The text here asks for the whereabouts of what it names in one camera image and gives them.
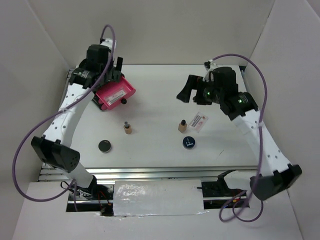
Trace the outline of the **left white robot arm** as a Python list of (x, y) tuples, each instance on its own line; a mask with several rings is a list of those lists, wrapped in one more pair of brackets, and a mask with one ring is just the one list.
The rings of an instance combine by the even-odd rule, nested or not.
[(110, 39), (88, 47), (86, 58), (70, 73), (66, 94), (51, 125), (41, 137), (33, 137), (31, 146), (43, 163), (75, 180), (80, 193), (91, 200), (98, 194), (97, 179), (80, 163), (80, 153), (71, 148), (73, 135), (95, 92), (108, 82), (121, 77), (122, 64), (114, 66)]

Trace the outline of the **clear eyelash case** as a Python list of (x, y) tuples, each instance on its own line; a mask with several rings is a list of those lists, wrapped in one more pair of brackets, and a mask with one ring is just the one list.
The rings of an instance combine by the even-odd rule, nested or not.
[(125, 95), (126, 95), (126, 92), (123, 89), (120, 89), (116, 93), (114, 93), (110, 96), (107, 96), (105, 98), (105, 102), (110, 106), (110, 105), (116, 103), (118, 100), (121, 100), (121, 98), (124, 97)]
[(201, 129), (203, 128), (203, 126), (208, 121), (208, 119), (209, 118), (206, 115), (204, 115), (203, 113), (198, 111), (197, 114), (194, 116), (194, 118), (189, 123), (188, 127), (191, 130), (196, 131), (197, 133), (199, 133), (201, 131)]

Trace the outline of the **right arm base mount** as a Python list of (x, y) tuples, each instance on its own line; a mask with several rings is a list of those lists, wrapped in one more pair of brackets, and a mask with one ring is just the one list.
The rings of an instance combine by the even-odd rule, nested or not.
[(242, 189), (230, 189), (220, 181), (202, 181), (203, 208), (205, 210), (220, 209), (225, 202), (241, 193)]

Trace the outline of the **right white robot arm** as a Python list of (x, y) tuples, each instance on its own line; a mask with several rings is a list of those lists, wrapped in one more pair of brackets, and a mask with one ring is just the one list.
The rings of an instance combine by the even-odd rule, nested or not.
[(261, 201), (290, 188), (302, 174), (291, 164), (260, 120), (261, 111), (252, 95), (239, 91), (236, 72), (228, 66), (210, 69), (205, 77), (189, 75), (176, 98), (198, 105), (218, 104), (241, 131), (256, 158), (262, 161), (259, 175), (250, 177), (250, 190)]

